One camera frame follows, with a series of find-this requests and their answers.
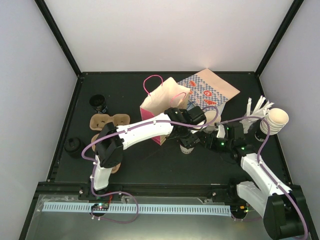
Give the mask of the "cream pink Cakes paper bag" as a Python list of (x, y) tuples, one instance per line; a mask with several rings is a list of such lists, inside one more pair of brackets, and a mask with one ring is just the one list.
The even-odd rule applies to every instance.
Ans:
[(147, 97), (140, 105), (140, 115), (143, 121), (163, 114), (169, 108), (186, 109), (191, 89), (179, 85), (172, 77), (161, 78), (161, 84), (152, 92), (146, 88)]

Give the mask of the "single white paper cup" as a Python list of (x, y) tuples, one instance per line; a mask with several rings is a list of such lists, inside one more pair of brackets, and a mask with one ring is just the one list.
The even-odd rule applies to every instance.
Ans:
[(183, 145), (180, 144), (180, 150), (183, 154), (190, 154), (195, 148), (195, 144)]

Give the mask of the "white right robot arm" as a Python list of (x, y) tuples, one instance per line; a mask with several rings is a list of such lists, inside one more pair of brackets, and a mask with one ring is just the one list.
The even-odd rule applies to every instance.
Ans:
[(234, 180), (227, 189), (234, 202), (245, 200), (263, 219), (264, 228), (273, 240), (290, 237), (308, 238), (308, 226), (300, 210), (302, 199), (285, 185), (247, 143), (240, 122), (220, 124), (211, 133), (198, 134), (200, 143), (216, 152), (230, 153), (251, 180)]

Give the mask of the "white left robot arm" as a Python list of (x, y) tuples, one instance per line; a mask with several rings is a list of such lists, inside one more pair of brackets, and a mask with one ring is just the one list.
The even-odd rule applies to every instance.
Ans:
[(207, 122), (205, 113), (197, 106), (190, 110), (170, 107), (157, 116), (128, 125), (107, 123), (95, 144), (89, 193), (97, 200), (107, 195), (112, 169), (122, 162), (124, 150), (158, 136), (177, 138), (182, 150), (192, 150), (199, 142), (196, 132), (206, 127)]

